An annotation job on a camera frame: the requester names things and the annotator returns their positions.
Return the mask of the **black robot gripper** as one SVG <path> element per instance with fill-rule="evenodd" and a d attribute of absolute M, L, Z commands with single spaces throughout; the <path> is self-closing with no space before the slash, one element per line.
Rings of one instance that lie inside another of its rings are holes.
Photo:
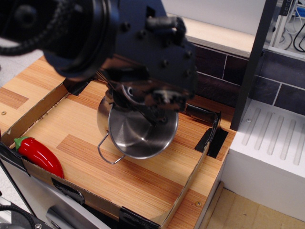
<path fill-rule="evenodd" d="M 195 46 L 183 19 L 168 16 L 160 0 L 113 1 L 112 12 L 118 25 L 100 69 L 106 101 L 147 119 L 183 110 L 197 85 Z"/>

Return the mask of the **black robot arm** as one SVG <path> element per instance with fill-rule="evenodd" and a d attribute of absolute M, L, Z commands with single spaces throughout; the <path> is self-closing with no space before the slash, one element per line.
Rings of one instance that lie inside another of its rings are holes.
<path fill-rule="evenodd" d="M 61 76 L 99 73 L 107 102 L 158 122 L 185 108 L 197 85 L 195 46 L 180 17 L 160 0 L 3 0 L 0 36 L 15 42 L 3 56 L 42 50 Z"/>

